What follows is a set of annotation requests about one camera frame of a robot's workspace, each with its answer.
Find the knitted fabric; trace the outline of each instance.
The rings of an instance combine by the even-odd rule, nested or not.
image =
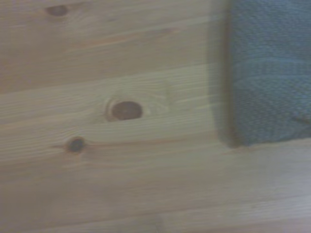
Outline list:
[[[245,145],[311,136],[311,0],[232,0],[231,86]]]

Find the light wood surface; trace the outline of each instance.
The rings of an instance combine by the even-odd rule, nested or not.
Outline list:
[[[236,146],[228,8],[2,0],[0,232],[309,233],[311,141]]]

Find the wooden floor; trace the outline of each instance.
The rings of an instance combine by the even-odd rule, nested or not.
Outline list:
[[[310,140],[236,146],[228,5],[1,0],[0,232],[310,233]]]

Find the wood knot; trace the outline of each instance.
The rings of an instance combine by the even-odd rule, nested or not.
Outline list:
[[[74,137],[66,144],[66,150],[72,153],[81,153],[86,147],[86,142],[82,137]]]
[[[111,115],[118,120],[141,118],[142,114],[142,106],[133,101],[119,102],[111,109]]]

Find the gray fabric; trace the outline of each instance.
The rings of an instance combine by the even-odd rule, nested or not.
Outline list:
[[[311,136],[311,0],[232,0],[231,86],[245,145]]]

